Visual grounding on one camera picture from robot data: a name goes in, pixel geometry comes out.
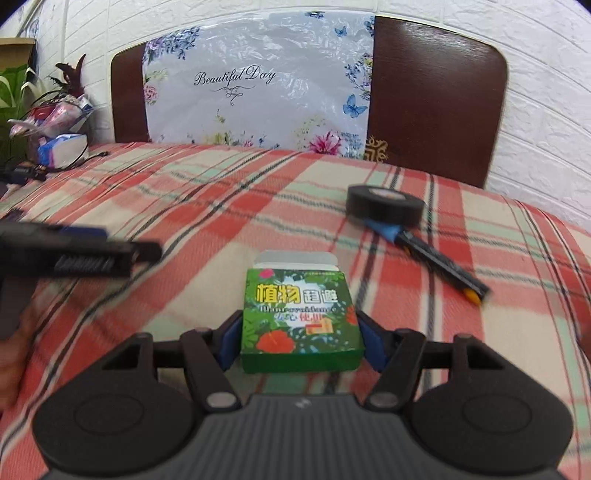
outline black tape roll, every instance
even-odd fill
[[[347,189],[347,215],[375,222],[406,227],[417,226],[423,215],[425,202],[398,190],[350,185]]]

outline checkered bedsheet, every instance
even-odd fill
[[[431,339],[484,339],[558,395],[575,431],[562,461],[591,479],[591,373],[577,335],[591,326],[591,238],[534,207],[390,165],[309,153],[228,147],[109,145],[111,155],[29,185],[0,202],[27,219],[101,225],[120,238],[159,240],[164,258],[131,280],[43,282],[25,314],[38,318],[18,404],[0,420],[0,479],[33,480],[45,466],[30,432],[56,388],[139,330],[175,339],[216,327],[242,305],[246,269],[265,249],[332,251],[356,307],[388,328]],[[346,187],[368,183],[426,201],[418,234],[488,284],[482,308],[374,233],[346,221]],[[173,373],[164,375],[175,381]],[[376,375],[228,376],[257,392],[342,392],[363,397]],[[421,388],[442,380],[423,375]]]

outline wooden headboard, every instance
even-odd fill
[[[117,142],[149,141],[145,43],[111,64]],[[375,18],[366,157],[459,180],[486,181],[501,118],[507,66],[494,47],[429,25]]]

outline pink flower print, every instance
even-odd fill
[[[259,273],[259,278],[271,278],[273,275],[275,275],[273,269],[266,268],[265,270],[261,271],[261,273]]]
[[[308,147],[310,151],[315,153],[324,153],[328,155],[338,155],[340,148],[340,137],[329,130],[325,137],[316,135],[314,141],[310,142]]]
[[[155,86],[144,83],[144,99],[148,105],[153,105],[158,100],[158,90]]]

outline white wall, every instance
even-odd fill
[[[112,141],[115,53],[206,18],[287,5],[375,11],[497,47],[509,82],[487,188],[591,231],[591,15],[575,0],[45,0],[35,15],[40,72],[86,53],[83,80],[100,106],[96,136]],[[15,24],[0,36],[14,35]]]

